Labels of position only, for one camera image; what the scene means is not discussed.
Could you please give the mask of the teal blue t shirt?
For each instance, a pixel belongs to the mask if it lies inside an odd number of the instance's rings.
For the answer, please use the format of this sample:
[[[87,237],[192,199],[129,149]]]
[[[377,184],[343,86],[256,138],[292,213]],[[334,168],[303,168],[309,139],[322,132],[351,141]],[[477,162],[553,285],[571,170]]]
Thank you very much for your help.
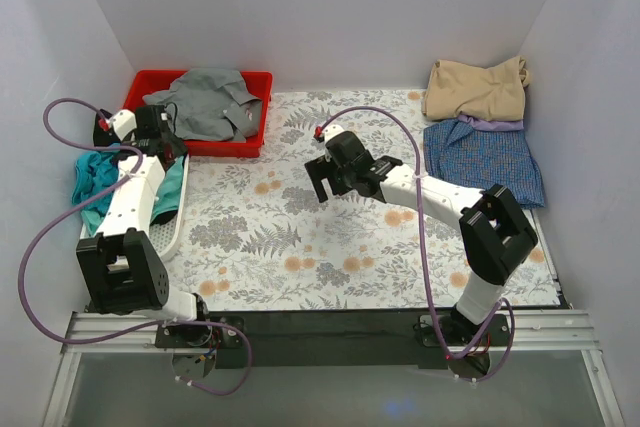
[[[76,183],[71,203],[78,205],[111,187],[119,180],[114,152],[87,152],[75,163]]]

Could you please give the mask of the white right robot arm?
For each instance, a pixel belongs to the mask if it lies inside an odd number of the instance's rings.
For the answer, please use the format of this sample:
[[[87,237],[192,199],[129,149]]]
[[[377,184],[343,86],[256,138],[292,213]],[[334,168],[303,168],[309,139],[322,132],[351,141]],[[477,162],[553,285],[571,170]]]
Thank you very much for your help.
[[[472,274],[451,314],[454,336],[475,344],[489,331],[488,318],[507,281],[538,243],[538,236],[511,191],[463,187],[429,175],[419,177],[401,160],[374,158],[355,133],[339,126],[318,128],[325,153],[305,164],[318,198],[355,192],[364,198],[412,209],[455,229],[462,237]]]

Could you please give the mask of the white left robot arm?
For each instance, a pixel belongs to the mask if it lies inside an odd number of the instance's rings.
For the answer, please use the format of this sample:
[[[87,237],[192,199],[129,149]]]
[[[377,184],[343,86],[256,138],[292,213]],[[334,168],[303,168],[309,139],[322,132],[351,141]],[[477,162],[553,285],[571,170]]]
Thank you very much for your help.
[[[162,105],[121,110],[107,124],[131,154],[117,155],[118,181],[106,216],[94,236],[81,239],[76,256],[95,310],[139,312],[180,321],[178,334],[193,347],[205,345],[213,324],[202,298],[170,285],[149,234],[158,190],[167,171],[187,153]]]

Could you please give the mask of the black t shirt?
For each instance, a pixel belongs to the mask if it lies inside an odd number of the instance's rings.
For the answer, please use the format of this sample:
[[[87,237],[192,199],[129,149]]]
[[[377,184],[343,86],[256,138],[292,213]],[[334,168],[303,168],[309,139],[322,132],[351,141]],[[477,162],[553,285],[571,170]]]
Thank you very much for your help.
[[[95,115],[92,133],[93,145],[95,147],[109,147],[120,143],[119,137],[108,124],[108,120],[111,117],[112,114],[104,109],[100,109]]]

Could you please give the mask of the red plastic tray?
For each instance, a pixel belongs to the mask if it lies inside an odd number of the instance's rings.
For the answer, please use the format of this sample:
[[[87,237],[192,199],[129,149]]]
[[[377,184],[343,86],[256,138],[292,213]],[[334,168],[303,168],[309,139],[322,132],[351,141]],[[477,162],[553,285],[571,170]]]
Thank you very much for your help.
[[[123,104],[123,109],[136,110],[143,105],[143,96],[166,90],[170,84],[183,75],[185,70],[144,69],[135,75]],[[266,71],[241,71],[247,90],[262,101],[259,131],[245,142],[207,142],[186,140],[192,156],[257,158],[264,144],[267,117],[271,102],[273,75]]]

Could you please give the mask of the grey shirt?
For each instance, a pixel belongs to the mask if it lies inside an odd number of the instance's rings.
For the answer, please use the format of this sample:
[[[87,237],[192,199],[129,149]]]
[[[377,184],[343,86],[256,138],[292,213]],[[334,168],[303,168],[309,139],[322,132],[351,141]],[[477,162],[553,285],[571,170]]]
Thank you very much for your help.
[[[174,133],[183,140],[244,143],[260,130],[262,100],[237,70],[194,68],[143,101],[168,107]]]

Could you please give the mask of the mint green t shirt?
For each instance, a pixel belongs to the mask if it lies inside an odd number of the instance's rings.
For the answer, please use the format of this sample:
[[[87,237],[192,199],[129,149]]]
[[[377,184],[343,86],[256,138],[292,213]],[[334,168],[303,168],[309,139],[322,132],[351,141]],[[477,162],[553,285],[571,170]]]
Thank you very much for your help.
[[[180,206],[184,166],[187,156],[178,158],[171,168],[165,173],[165,178],[157,191],[157,200],[154,203],[151,224],[164,225],[171,221],[177,214]],[[113,194],[87,205],[80,211],[82,222],[89,236],[94,236],[102,224]]]

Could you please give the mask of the floral patterned table mat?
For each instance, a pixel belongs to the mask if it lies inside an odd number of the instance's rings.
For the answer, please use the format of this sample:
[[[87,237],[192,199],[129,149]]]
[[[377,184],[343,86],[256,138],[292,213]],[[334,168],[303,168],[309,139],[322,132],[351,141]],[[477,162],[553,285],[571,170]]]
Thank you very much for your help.
[[[333,114],[375,156],[412,163],[426,122],[422,93],[272,96],[254,159],[190,160],[181,226],[168,239],[172,283],[213,311],[453,305],[470,278],[461,237],[414,211],[355,193],[319,203],[304,165]]]

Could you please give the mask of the beige t shirt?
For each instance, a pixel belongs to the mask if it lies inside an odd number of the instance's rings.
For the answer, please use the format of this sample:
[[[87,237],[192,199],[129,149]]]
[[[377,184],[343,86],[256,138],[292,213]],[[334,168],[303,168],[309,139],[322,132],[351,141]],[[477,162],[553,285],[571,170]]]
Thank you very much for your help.
[[[461,114],[484,121],[521,121],[530,82],[522,56],[488,68],[439,60],[431,68],[422,112],[432,121]]]

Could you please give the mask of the blue checked shirt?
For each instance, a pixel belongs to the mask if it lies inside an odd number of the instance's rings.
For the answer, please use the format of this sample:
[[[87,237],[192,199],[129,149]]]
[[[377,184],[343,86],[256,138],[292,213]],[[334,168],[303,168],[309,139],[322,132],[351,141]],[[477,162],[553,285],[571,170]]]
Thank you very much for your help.
[[[480,131],[444,120],[423,131],[425,166],[440,180],[486,190],[507,187],[524,209],[545,206],[540,169],[520,131]]]

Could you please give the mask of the lilac purple shirt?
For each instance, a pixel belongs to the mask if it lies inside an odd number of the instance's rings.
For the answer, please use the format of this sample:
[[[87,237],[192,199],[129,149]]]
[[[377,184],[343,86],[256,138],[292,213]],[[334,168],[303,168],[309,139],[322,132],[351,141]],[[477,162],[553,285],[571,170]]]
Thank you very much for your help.
[[[522,120],[518,121],[497,121],[497,120],[484,120],[481,118],[476,118],[472,116],[468,116],[465,114],[460,114],[457,117],[457,120],[460,122],[464,122],[471,126],[473,129],[481,132],[517,132],[524,130],[524,122]]]

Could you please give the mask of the aluminium rail frame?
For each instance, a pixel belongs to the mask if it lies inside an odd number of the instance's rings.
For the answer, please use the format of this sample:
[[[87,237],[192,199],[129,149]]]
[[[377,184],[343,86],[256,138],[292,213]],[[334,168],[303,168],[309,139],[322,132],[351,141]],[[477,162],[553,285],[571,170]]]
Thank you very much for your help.
[[[211,312],[212,317],[239,316],[244,331],[229,326],[241,340],[247,338],[256,367],[308,366],[374,366],[416,365],[426,369],[445,369],[454,354],[463,354],[463,364],[476,369],[466,377],[472,382],[485,379],[497,368],[489,363],[492,353],[514,351],[579,351],[585,362],[594,395],[606,425],[621,426],[623,416],[608,378],[599,341],[586,312],[572,309],[525,309],[513,313],[500,309],[489,318],[486,327],[462,348],[449,347],[442,336],[438,315],[454,312],[439,308],[434,316],[424,309],[374,310],[302,310],[302,311],[238,311]],[[510,336],[505,347],[482,347],[491,320],[505,315]],[[433,322],[439,347],[426,347],[416,338],[413,326],[423,315]],[[62,348],[53,391],[44,425],[66,423],[71,393],[82,354],[102,353],[171,353],[178,357],[197,358],[213,355],[216,367],[244,368],[246,355],[243,342],[236,349],[164,349],[154,341],[159,327],[177,325],[172,321],[152,321],[140,315],[116,316],[97,313],[73,314]]]

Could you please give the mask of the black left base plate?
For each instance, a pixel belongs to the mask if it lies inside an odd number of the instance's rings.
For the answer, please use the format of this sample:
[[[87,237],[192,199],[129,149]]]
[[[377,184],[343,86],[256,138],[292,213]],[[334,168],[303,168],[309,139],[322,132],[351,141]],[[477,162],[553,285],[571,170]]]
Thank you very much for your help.
[[[242,346],[242,340],[229,326],[244,331],[245,322],[239,316],[212,317],[212,322],[225,324],[226,327],[205,327],[171,325],[159,327],[156,332],[154,346],[164,349],[236,349]]]

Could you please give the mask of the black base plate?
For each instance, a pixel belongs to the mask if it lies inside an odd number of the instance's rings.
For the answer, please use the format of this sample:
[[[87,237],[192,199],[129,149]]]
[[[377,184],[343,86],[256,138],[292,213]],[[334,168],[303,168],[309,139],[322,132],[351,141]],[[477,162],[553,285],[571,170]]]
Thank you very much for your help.
[[[450,312],[438,315],[438,323],[445,343],[449,347],[462,348],[468,345],[474,335],[480,330],[479,326],[452,317]],[[423,315],[413,326],[417,340],[426,347],[439,347],[440,343],[429,315]],[[492,320],[483,337],[479,341],[482,347],[505,347],[509,340],[510,329],[505,315],[498,314]]]
[[[242,346],[242,340],[229,326],[244,331],[245,322],[239,316],[212,317],[212,322],[225,324],[226,327],[205,327],[171,325],[159,327],[156,332],[154,346],[164,349],[236,349]]]

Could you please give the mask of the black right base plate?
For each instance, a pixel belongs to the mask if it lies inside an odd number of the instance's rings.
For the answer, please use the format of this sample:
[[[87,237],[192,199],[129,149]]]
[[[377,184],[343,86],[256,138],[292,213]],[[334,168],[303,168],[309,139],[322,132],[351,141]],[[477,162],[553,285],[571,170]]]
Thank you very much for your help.
[[[468,345],[474,335],[480,330],[479,326],[452,317],[450,312],[438,315],[438,323],[445,343],[449,347],[462,348]],[[439,347],[440,343],[429,315],[423,315],[413,326],[417,340],[426,347]],[[498,314],[492,320],[483,337],[479,341],[482,347],[505,347],[509,340],[510,329],[505,315]]]

